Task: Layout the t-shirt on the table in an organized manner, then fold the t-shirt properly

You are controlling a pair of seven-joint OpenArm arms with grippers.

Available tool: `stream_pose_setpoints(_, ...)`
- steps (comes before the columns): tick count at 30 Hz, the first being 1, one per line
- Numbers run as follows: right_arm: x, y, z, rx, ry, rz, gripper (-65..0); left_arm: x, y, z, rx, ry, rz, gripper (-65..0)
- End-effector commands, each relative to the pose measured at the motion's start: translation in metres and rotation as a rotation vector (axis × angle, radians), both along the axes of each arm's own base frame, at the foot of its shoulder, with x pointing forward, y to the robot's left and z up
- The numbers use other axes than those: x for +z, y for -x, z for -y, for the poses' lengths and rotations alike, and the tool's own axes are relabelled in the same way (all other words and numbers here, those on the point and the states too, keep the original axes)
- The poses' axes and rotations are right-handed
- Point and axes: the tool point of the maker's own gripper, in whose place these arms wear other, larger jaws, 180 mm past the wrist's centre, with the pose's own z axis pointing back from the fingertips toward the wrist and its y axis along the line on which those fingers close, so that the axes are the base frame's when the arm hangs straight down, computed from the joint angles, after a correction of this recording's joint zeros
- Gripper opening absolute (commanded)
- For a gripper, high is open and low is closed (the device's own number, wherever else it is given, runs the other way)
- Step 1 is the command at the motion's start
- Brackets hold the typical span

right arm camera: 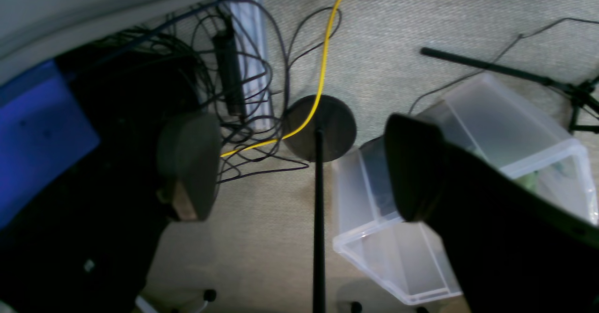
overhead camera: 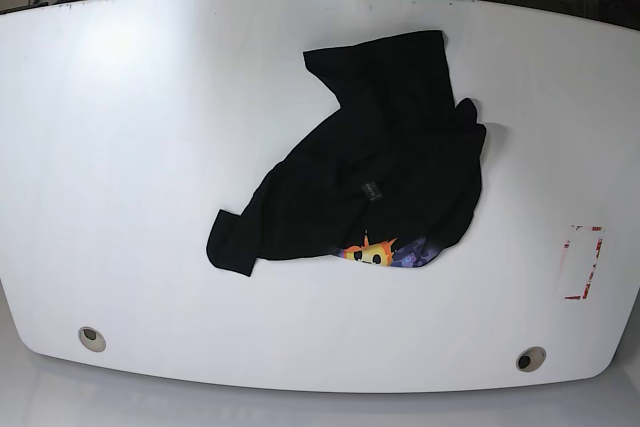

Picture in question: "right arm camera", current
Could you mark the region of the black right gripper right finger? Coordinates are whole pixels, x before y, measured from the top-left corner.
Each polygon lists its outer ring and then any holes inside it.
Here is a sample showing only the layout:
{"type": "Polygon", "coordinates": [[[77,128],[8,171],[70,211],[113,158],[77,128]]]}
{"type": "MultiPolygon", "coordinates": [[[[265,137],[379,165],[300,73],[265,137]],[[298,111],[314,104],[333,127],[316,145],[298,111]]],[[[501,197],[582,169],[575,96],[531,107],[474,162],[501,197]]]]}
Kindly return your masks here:
{"type": "Polygon", "coordinates": [[[384,131],[400,216],[425,223],[473,313],[596,313],[598,228],[398,113],[384,131]]]}

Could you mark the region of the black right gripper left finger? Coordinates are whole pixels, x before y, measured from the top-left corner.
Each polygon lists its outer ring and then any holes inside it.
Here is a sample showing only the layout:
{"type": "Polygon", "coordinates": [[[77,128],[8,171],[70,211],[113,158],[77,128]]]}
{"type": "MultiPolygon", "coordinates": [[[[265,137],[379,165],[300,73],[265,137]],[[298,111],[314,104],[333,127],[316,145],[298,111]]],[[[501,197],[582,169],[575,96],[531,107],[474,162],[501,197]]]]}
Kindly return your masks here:
{"type": "Polygon", "coordinates": [[[212,113],[178,115],[158,137],[158,199],[178,221],[205,221],[215,202],[220,167],[220,124],[212,113]]]}

